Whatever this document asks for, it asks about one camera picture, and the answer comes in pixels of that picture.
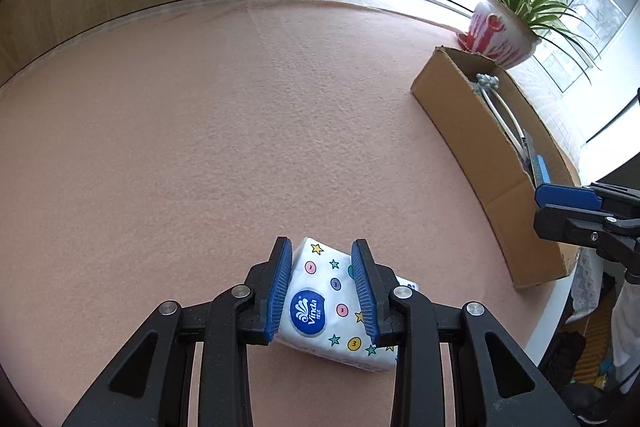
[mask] blue logo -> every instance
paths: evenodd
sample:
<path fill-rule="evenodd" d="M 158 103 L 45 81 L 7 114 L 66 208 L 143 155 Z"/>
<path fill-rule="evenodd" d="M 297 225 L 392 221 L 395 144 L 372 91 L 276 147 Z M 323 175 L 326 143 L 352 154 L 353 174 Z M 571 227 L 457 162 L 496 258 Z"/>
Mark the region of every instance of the blue logo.
<path fill-rule="evenodd" d="M 324 297 L 311 290 L 302 290 L 291 299 L 291 322 L 305 335 L 315 335 L 324 329 Z"/>

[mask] silver rivet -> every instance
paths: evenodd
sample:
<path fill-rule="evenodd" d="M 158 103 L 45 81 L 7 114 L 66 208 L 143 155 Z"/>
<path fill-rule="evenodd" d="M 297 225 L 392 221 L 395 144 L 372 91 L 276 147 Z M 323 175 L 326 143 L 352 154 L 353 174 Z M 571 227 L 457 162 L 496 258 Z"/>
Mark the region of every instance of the silver rivet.
<path fill-rule="evenodd" d="M 479 317 L 484 313 L 484 306 L 479 302 L 469 302 L 469 304 L 466 305 L 466 311 L 469 312 L 469 315 Z"/>
<path fill-rule="evenodd" d="M 231 295 L 234 297 L 241 299 L 242 297 L 246 297 L 251 293 L 251 288 L 246 284 L 239 284 L 238 286 L 234 286 L 231 288 Z"/>
<path fill-rule="evenodd" d="M 408 299 L 413 295 L 414 292 L 411 291 L 409 286 L 396 286 L 394 288 L 394 295 L 399 299 Z"/>
<path fill-rule="evenodd" d="M 178 304 L 173 301 L 165 301 L 158 306 L 161 315 L 172 315 L 178 309 Z"/>

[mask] cardboard box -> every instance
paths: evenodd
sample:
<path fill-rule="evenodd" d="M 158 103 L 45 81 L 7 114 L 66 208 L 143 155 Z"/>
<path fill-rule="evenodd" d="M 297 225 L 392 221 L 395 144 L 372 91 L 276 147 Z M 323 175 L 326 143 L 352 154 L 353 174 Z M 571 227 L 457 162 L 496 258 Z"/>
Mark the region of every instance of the cardboard box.
<path fill-rule="evenodd" d="M 500 80 L 498 93 L 533 138 L 554 183 L 576 185 L 577 171 L 513 79 L 494 61 L 453 48 L 437 48 L 411 92 L 436 125 L 474 188 L 500 243 L 516 288 L 568 276 L 577 247 L 538 238 L 534 186 L 511 141 L 495 120 L 472 79 L 477 73 Z"/>

